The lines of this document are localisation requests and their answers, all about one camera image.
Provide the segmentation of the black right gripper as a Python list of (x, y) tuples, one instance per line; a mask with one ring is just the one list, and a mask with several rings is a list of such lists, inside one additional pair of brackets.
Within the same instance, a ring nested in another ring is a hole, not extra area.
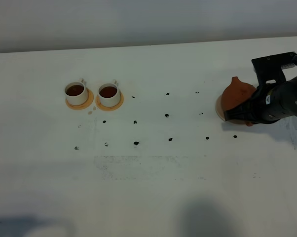
[(241, 120), (271, 124), (290, 116), (297, 117), (297, 77), (265, 92), (253, 103), (247, 100), (223, 112), (226, 121)]

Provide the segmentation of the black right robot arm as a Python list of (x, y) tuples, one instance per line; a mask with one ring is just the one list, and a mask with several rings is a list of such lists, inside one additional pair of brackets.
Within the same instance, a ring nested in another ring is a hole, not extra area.
[(257, 88), (233, 77), (217, 101), (218, 115), (226, 121), (239, 121), (247, 126), (297, 117), (297, 77), (287, 81), (282, 71), (275, 75), (275, 83), (267, 83), (258, 75)]

